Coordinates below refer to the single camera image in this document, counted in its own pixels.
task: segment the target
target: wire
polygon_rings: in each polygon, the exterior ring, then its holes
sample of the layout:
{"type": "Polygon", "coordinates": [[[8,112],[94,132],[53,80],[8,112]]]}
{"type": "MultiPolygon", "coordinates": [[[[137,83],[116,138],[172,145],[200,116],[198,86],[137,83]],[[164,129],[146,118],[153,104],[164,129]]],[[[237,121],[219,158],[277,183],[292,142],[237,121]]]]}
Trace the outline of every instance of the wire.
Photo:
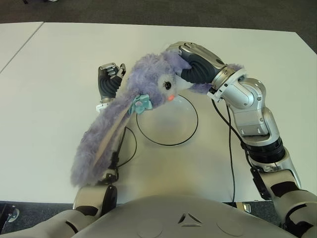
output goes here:
{"type": "Polygon", "coordinates": [[[124,139],[124,136],[125,136],[126,129],[127,129],[127,127],[124,128],[123,135],[122,135],[122,138],[121,138],[120,144],[118,146],[118,150],[117,150],[118,153],[121,150],[121,146],[122,146],[122,143],[123,143],[123,139],[124,139]]]}
{"type": "Polygon", "coordinates": [[[214,100],[212,99],[212,104],[213,107],[215,108],[216,112],[219,114],[219,116],[223,119],[223,121],[231,128],[231,130],[233,130],[233,132],[236,134],[236,136],[238,137],[238,139],[240,140],[241,143],[244,143],[242,138],[240,137],[240,135],[238,134],[238,132],[232,127],[232,125],[226,120],[226,118],[223,117],[223,115],[221,114],[221,112],[218,110],[216,104],[214,103],[214,100]]]}
{"type": "Polygon", "coordinates": [[[130,160],[132,160],[133,157],[135,156],[135,154],[136,154],[136,152],[137,152],[137,148],[138,148],[137,138],[136,138],[134,132],[133,132],[130,128],[128,128],[128,127],[125,127],[125,129],[128,129],[128,130],[132,133],[132,135],[133,135],[133,137],[134,137],[134,140],[135,140],[135,149],[134,149],[133,155],[130,157],[130,159],[128,159],[126,162],[122,163],[121,165],[118,165],[117,168],[120,168],[121,166],[125,165],[125,164],[128,163],[130,160]]]}
{"type": "Polygon", "coordinates": [[[231,206],[233,206],[234,205],[235,195],[236,195],[236,182],[235,182],[235,178],[234,178],[233,161],[232,161],[232,150],[231,150],[231,116],[230,116],[229,107],[227,105],[226,105],[226,107],[227,107],[229,125],[230,125],[230,127],[229,127],[229,152],[230,152],[230,165],[231,165],[232,183],[233,183],[233,195],[232,195],[231,206]]]}
{"type": "MultiPolygon", "coordinates": [[[[214,109],[216,110],[216,112],[219,114],[219,116],[222,118],[222,120],[230,127],[231,130],[233,130],[233,132],[236,134],[237,138],[240,140],[241,142],[241,146],[245,145],[244,141],[242,140],[242,138],[240,137],[240,135],[238,134],[238,132],[232,127],[232,125],[226,120],[226,118],[223,117],[223,115],[221,114],[221,112],[218,110],[216,104],[214,103],[214,100],[212,99],[212,104],[214,109]]],[[[246,160],[248,162],[248,164],[250,165],[250,167],[252,168],[252,164],[249,161],[249,155],[248,155],[248,151],[246,149],[244,149],[245,155],[246,155],[246,160]]]]}
{"type": "Polygon", "coordinates": [[[250,163],[248,151],[247,151],[247,150],[244,150],[244,153],[246,154],[246,159],[247,159],[248,164],[249,164],[250,167],[252,168],[253,166],[252,166],[252,164],[250,163]]]}

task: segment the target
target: orange beak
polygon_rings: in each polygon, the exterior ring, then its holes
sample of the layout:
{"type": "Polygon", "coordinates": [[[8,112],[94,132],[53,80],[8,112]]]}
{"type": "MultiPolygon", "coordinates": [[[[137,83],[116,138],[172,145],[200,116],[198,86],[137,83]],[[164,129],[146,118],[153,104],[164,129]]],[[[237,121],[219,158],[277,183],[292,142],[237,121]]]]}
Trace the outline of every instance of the orange beak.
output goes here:
{"type": "Polygon", "coordinates": [[[172,101],[174,98],[175,98],[175,96],[172,94],[172,95],[170,95],[167,99],[168,99],[169,101],[172,101]]]}

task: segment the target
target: plush toy eye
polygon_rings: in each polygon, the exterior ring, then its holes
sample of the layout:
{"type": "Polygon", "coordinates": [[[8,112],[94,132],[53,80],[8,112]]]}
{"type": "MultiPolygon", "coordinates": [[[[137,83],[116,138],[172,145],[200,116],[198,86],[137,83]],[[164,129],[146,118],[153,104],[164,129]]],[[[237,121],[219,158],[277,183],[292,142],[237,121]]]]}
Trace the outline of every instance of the plush toy eye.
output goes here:
{"type": "Polygon", "coordinates": [[[166,90],[169,90],[172,87],[172,84],[170,82],[164,82],[163,86],[166,88],[166,90]]]}

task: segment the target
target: plush fur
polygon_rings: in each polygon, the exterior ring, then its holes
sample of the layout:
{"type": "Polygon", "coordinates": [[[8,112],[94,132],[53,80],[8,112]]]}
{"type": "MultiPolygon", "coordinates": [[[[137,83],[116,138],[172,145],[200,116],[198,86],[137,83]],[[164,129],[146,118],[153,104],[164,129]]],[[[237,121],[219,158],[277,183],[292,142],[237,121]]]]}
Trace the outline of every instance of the plush fur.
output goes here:
{"type": "Polygon", "coordinates": [[[164,52],[161,55],[146,55],[136,62],[127,79],[126,89],[101,111],[77,148],[71,169],[73,185],[95,184],[111,163],[114,143],[128,123],[128,114],[137,95],[148,94],[153,108],[164,104],[171,95],[177,96],[176,72],[190,68],[177,53],[164,52]],[[166,90],[164,82],[169,81],[171,89],[166,90]]]}

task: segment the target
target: black circular line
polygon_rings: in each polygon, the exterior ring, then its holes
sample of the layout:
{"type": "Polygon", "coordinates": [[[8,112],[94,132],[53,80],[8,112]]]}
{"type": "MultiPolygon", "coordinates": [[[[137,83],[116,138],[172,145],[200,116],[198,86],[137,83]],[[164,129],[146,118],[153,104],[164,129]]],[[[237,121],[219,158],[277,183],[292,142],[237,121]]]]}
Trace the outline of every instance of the black circular line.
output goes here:
{"type": "Polygon", "coordinates": [[[162,144],[162,143],[156,142],[156,141],[154,141],[154,140],[148,138],[148,137],[143,133],[143,131],[141,130],[141,128],[140,128],[140,126],[139,126],[138,114],[136,114],[136,121],[137,121],[138,128],[139,128],[140,132],[141,132],[149,141],[151,141],[151,142],[153,142],[153,143],[155,143],[155,144],[158,144],[158,145],[163,145],[163,146],[175,146],[175,145],[180,145],[180,144],[185,143],[185,142],[188,141],[190,138],[192,138],[193,135],[195,134],[195,132],[196,132],[196,130],[197,130],[197,127],[198,127],[198,114],[197,114],[196,108],[194,107],[194,105],[193,105],[187,98],[185,98],[184,96],[181,96],[181,95],[179,95],[179,96],[182,97],[182,98],[184,98],[184,99],[186,99],[186,100],[190,103],[190,105],[192,105],[192,107],[193,107],[194,110],[195,110],[196,118],[197,118],[197,123],[196,123],[196,128],[195,128],[194,132],[193,132],[186,140],[183,140],[183,141],[181,141],[181,142],[179,142],[179,143],[176,143],[176,144],[162,144]]]}

